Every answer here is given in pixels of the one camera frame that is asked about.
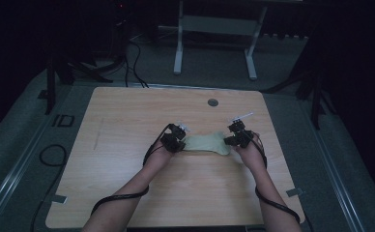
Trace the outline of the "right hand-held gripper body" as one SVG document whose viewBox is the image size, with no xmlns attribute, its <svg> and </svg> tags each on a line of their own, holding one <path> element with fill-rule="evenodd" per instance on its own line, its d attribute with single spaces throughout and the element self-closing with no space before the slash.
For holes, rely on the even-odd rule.
<svg viewBox="0 0 375 232">
<path fill-rule="evenodd" d="M 245 117 L 251 116 L 252 112 L 249 112 L 245 115 L 235 117 L 231 120 L 231 125 L 228 127 L 229 131 L 233 133 L 232 136 L 235 136 L 239 142 L 239 147 L 246 148 L 247 145 L 253 139 L 253 133 L 251 130 L 245 129 L 245 124 L 243 119 Z"/>
</svg>

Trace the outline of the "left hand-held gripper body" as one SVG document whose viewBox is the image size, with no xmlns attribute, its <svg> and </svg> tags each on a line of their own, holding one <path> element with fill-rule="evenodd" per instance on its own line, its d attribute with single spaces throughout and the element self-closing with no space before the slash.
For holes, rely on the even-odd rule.
<svg viewBox="0 0 375 232">
<path fill-rule="evenodd" d="M 186 146 L 183 139 L 186 137 L 187 131 L 188 129 L 184 125 L 168 124 L 159 140 L 168 152 L 178 153 Z"/>
</svg>

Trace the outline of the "light green sock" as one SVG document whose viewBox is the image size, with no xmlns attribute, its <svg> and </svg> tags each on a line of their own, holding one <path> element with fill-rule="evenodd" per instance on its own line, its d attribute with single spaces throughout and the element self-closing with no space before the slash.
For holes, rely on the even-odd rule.
<svg viewBox="0 0 375 232">
<path fill-rule="evenodd" d="M 230 153 L 230 146 L 224 142 L 224 134 L 217 131 L 202 135 L 189 135 L 183 139 L 185 151 L 204 151 L 214 152 L 221 156 L 227 156 Z"/>
</svg>

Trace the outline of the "person's left hand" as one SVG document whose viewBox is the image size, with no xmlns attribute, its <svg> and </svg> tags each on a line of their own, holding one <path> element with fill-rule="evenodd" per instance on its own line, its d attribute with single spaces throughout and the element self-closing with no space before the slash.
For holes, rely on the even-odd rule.
<svg viewBox="0 0 375 232">
<path fill-rule="evenodd" d="M 143 162 L 143 166 L 161 170 L 173 157 L 174 153 L 167 151 L 164 145 L 159 141 L 148 150 L 148 155 Z"/>
</svg>

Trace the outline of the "person's right hand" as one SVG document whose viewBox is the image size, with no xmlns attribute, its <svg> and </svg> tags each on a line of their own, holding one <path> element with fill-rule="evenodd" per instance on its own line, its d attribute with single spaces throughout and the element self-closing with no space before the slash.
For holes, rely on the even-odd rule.
<svg viewBox="0 0 375 232">
<path fill-rule="evenodd" d="M 264 147 L 258 133 L 253 135 L 252 140 L 246 148 L 240 146 L 234 147 L 234 151 L 239 154 L 244 165 L 251 171 L 259 171 L 267 169 L 267 158 L 265 156 Z"/>
</svg>

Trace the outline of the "black metal stand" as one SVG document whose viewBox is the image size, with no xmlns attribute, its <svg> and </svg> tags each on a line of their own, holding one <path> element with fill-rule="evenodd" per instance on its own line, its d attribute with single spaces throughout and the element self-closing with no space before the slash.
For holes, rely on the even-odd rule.
<svg viewBox="0 0 375 232">
<path fill-rule="evenodd" d="M 42 24 L 42 47 L 46 58 L 46 98 L 49 114 L 56 102 L 55 75 L 63 84 L 73 84 L 77 69 L 97 82 L 111 83 L 103 73 L 125 59 L 125 46 L 113 19 L 57 18 Z"/>
<path fill-rule="evenodd" d="M 318 27 L 309 36 L 288 78 L 273 87 L 261 90 L 261 93 L 276 93 L 299 82 L 300 85 L 295 96 L 298 100 L 306 100 L 312 96 L 310 120 L 314 128 L 319 130 L 319 115 L 323 112 L 321 102 L 324 102 L 329 110 L 334 112 L 322 93 L 325 63 L 328 61 L 330 51 L 331 43 L 327 40 L 323 29 Z"/>
</svg>

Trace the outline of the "metal floor rail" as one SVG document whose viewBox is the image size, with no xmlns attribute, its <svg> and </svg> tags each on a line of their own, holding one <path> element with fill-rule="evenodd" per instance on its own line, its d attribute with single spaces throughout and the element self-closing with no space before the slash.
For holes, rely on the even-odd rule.
<svg viewBox="0 0 375 232">
<path fill-rule="evenodd" d="M 0 123 L 0 215 L 53 120 L 38 88 L 28 88 Z"/>
<path fill-rule="evenodd" d="M 356 210 L 355 204 L 351 195 L 346 188 L 339 171 L 332 159 L 332 154 L 325 143 L 321 133 L 315 128 L 310 119 L 309 107 L 304 101 L 299 102 L 299 106 L 303 113 L 303 117 L 312 131 L 314 140 L 317 142 L 320 159 L 324 165 L 327 176 L 331 182 L 332 189 L 337 198 L 338 204 L 345 217 L 348 227 L 351 232 L 365 232 L 361 218 Z"/>
</svg>

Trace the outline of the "white desk frame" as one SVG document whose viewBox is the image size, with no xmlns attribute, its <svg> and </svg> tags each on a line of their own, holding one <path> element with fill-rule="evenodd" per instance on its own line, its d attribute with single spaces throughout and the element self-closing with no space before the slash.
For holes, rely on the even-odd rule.
<svg viewBox="0 0 375 232">
<path fill-rule="evenodd" d="M 253 53 L 258 38 L 261 35 L 262 26 L 269 8 L 268 4 L 274 3 L 274 0 L 255 0 L 257 4 L 261 4 L 261 6 L 257 7 L 256 9 L 255 19 L 186 14 L 185 2 L 187 0 L 178 1 L 177 46 L 173 67 L 174 74 L 179 75 L 182 73 L 184 58 L 184 33 L 199 32 L 250 37 L 250 44 L 244 49 L 245 64 L 248 78 L 250 80 L 256 80 L 258 78 Z"/>
</svg>

